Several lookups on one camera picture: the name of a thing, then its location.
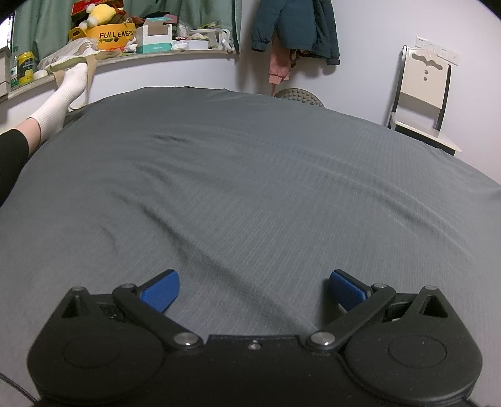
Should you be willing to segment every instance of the bed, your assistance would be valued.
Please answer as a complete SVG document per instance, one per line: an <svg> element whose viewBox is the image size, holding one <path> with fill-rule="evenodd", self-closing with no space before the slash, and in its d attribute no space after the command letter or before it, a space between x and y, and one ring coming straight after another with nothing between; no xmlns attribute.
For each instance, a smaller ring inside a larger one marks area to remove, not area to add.
<svg viewBox="0 0 501 407"><path fill-rule="evenodd" d="M374 123L227 90L116 95L40 148L0 225L0 371L32 392L27 352L72 286L173 268L167 315L203 337L305 335L335 315L341 268L438 286L483 353L472 398L501 403L501 187ZM0 405L27 401L0 384Z"/></svg>

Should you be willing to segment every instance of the jacket sleeve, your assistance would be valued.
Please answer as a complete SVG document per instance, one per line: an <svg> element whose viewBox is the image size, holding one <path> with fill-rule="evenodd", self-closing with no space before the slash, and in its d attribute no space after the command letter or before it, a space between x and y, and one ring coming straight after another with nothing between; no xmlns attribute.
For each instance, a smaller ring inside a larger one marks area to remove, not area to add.
<svg viewBox="0 0 501 407"><path fill-rule="evenodd" d="M266 45L272 40L280 12L287 1L289 0L261 0L250 30L251 49L254 51L266 49Z"/></svg>
<svg viewBox="0 0 501 407"><path fill-rule="evenodd" d="M336 32L336 20L331 0L324 1L323 8L331 40L331 56L327 58L327 65L339 65L338 33Z"/></svg>

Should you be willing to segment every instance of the black pants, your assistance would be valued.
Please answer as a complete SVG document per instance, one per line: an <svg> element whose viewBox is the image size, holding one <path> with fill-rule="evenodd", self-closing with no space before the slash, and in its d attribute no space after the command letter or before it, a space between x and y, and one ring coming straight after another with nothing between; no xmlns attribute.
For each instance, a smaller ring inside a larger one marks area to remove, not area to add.
<svg viewBox="0 0 501 407"><path fill-rule="evenodd" d="M0 207L11 193L29 153L28 141L19 130L0 135Z"/></svg>

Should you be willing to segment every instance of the yellow can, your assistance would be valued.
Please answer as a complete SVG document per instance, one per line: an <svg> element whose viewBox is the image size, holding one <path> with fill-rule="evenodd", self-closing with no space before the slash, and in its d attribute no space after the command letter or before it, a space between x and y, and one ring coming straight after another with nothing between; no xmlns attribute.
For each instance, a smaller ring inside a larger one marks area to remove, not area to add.
<svg viewBox="0 0 501 407"><path fill-rule="evenodd" d="M35 70L35 56L33 52L25 52L18 56L18 81L19 86L26 85L33 81Z"/></svg>

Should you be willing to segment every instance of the power outlet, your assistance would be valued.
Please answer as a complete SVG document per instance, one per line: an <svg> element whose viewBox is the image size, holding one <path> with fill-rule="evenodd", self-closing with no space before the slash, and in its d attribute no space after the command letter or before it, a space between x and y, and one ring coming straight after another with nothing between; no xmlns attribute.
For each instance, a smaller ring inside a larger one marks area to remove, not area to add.
<svg viewBox="0 0 501 407"><path fill-rule="evenodd" d="M434 42L427 40L426 38L416 37L416 47L431 51L437 54L439 57L444 58L446 61L452 62L455 65L459 65L459 54L457 52L450 50L440 44L435 44Z"/></svg>

